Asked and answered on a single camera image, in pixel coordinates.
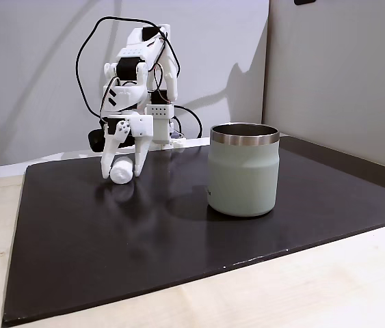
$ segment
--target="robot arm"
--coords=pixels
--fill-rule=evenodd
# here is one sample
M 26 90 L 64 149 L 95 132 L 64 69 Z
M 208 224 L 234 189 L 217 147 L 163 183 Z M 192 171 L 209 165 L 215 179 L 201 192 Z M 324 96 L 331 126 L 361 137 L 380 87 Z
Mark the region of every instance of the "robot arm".
M 170 38 L 170 26 L 161 25 L 162 33 Z M 104 73 L 107 83 L 103 88 L 108 92 L 101 117 L 104 125 L 105 146 L 101 158 L 103 178 L 108 178 L 115 153 L 127 137 L 135 140 L 135 169 L 139 176 L 151 142 L 168 144 L 170 142 L 170 119 L 174 116 L 174 106 L 170 102 L 177 99 L 177 76 L 174 58 L 169 47 L 165 47 L 158 29 L 143 27 L 134 29 L 127 39 L 127 46 L 116 57 L 117 63 L 105 64 Z M 151 100 L 148 102 L 148 86 L 152 79 L 148 79 L 148 70 L 155 67 L 155 63 L 163 67 L 163 78 L 167 90 L 163 104 Z M 119 80 L 114 86 L 110 81 Z M 137 111 L 145 107 L 145 115 Z

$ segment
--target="metal cup rim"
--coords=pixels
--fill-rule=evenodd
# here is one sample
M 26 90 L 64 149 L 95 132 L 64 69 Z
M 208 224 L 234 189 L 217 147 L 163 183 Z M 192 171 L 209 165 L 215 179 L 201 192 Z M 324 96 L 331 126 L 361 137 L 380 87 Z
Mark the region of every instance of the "metal cup rim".
M 233 122 L 212 126 L 211 141 L 232 146 L 263 146 L 279 141 L 277 128 L 265 124 Z

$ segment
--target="wooden table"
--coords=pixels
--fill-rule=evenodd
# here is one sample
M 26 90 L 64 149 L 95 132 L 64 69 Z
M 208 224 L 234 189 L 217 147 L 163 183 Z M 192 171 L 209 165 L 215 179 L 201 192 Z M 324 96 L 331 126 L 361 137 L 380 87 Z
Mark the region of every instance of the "wooden table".
M 22 181 L 0 178 L 0 326 Z M 24 327 L 385 327 L 385 228 Z

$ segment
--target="mint green tumbler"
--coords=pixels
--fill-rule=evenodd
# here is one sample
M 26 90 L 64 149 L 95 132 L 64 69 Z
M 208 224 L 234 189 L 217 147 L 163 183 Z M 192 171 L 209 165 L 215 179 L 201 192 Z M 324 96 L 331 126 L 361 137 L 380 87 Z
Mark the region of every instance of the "mint green tumbler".
M 207 200 L 218 212 L 255 217 L 276 203 L 279 171 L 277 129 L 229 123 L 211 129 Z

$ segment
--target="black cutting mat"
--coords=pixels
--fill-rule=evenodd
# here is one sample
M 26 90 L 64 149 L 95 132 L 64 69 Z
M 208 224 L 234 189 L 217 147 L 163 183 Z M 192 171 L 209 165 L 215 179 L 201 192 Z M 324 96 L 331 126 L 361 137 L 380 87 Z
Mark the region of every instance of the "black cutting mat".
M 99 158 L 29 167 L 3 325 L 135 297 L 385 226 L 385 167 L 292 137 L 280 141 L 275 209 L 254 219 L 221 215 L 207 206 L 208 150 L 151 152 L 142 175 L 126 185 L 103 180 Z

